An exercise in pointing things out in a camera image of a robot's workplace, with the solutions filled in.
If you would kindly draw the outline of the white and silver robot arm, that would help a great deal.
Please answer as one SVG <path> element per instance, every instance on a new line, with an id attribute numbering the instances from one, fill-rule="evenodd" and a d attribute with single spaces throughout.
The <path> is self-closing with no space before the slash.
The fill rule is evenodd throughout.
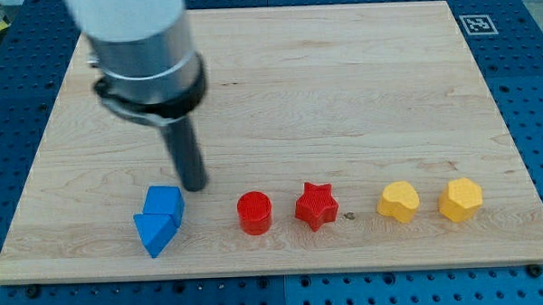
<path id="1" fill-rule="evenodd" d="M 185 0 L 63 0 L 102 76 L 93 89 L 123 119 L 165 126 L 206 93 Z"/>

